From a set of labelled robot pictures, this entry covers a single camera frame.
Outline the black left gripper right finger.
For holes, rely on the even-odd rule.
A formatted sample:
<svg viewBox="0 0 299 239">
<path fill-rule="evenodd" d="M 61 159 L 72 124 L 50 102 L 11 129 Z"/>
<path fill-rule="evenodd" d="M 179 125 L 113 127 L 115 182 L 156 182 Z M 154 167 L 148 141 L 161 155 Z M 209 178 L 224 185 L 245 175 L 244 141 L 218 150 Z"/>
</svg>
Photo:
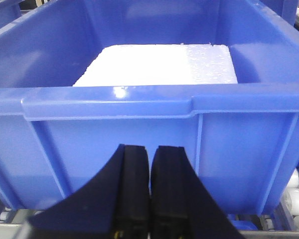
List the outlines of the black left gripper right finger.
<svg viewBox="0 0 299 239">
<path fill-rule="evenodd" d="M 159 146 L 150 179 L 152 239 L 242 239 L 193 170 L 183 147 Z"/>
</svg>

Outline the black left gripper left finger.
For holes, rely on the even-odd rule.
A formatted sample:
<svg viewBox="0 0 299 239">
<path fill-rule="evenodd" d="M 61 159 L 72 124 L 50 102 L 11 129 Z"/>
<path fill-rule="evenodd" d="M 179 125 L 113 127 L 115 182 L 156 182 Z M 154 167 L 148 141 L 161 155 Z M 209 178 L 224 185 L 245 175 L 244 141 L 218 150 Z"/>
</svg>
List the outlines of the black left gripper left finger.
<svg viewBox="0 0 299 239">
<path fill-rule="evenodd" d="M 88 183 L 28 220 L 28 238 L 146 239 L 149 209 L 147 151 L 120 144 Z"/>
</svg>

